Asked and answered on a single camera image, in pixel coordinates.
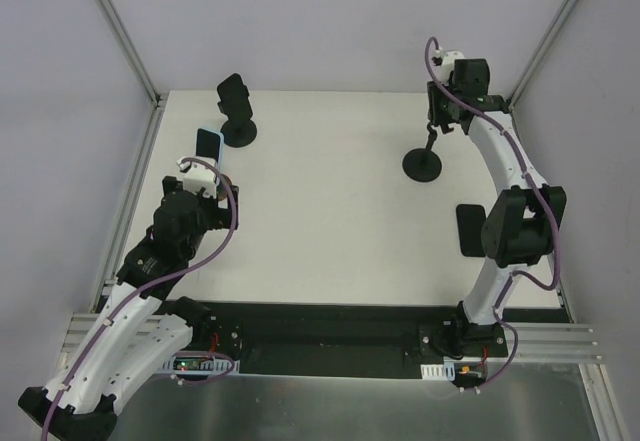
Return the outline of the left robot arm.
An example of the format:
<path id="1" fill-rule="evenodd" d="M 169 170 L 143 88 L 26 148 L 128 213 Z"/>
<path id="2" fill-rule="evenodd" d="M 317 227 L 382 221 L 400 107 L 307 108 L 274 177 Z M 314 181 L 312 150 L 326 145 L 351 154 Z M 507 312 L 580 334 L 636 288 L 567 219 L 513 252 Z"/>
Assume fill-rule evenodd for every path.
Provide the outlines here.
<path id="1" fill-rule="evenodd" d="M 28 387 L 18 405 L 41 437 L 106 440 L 135 393 L 171 357 L 187 349 L 207 361 L 217 354 L 219 331 L 203 304 L 182 297 L 143 340 L 139 328 L 173 287 L 197 269 L 204 235 L 238 225 L 238 188 L 221 182 L 163 180 L 164 195 L 143 239 L 126 255 L 98 318 L 60 373 Z"/>

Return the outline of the blue case phone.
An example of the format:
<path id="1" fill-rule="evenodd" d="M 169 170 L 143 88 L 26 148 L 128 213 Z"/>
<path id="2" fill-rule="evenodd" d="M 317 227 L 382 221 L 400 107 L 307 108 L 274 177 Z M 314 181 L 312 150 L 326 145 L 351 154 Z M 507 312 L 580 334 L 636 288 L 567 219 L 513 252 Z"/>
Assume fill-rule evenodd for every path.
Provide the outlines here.
<path id="1" fill-rule="evenodd" d="M 221 161 L 224 146 L 224 136 L 221 132 L 199 128 L 196 132 L 195 156 L 214 160 L 216 164 Z"/>

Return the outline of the black round base stand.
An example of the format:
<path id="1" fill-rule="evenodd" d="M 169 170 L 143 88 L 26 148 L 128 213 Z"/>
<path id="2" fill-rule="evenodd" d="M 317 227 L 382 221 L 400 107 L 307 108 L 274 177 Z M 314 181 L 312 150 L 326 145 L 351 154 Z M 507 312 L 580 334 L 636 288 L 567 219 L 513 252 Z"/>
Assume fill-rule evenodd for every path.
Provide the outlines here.
<path id="1" fill-rule="evenodd" d="M 427 141 L 424 147 L 406 153 L 402 160 L 403 172 L 412 180 L 428 183 L 436 180 L 442 172 L 440 157 L 433 151 L 438 133 L 431 121 L 427 126 Z"/>

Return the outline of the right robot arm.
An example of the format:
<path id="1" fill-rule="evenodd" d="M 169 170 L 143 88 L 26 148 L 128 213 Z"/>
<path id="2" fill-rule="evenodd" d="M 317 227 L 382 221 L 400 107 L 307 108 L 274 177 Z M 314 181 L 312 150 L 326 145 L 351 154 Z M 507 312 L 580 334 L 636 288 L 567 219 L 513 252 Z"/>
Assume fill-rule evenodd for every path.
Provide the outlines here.
<path id="1" fill-rule="evenodd" d="M 488 92 L 484 59 L 459 51 L 428 56 L 429 126 L 441 132 L 460 125 L 478 149 L 494 183 L 490 211 L 476 205 L 456 209 L 460 229 L 471 228 L 484 263 L 470 293 L 451 321 L 431 337 L 430 346 L 453 359 L 473 355 L 499 336 L 499 319 L 517 277 L 557 252 L 556 239 L 566 207 L 563 188 L 538 173 L 517 138 L 504 99 Z"/>

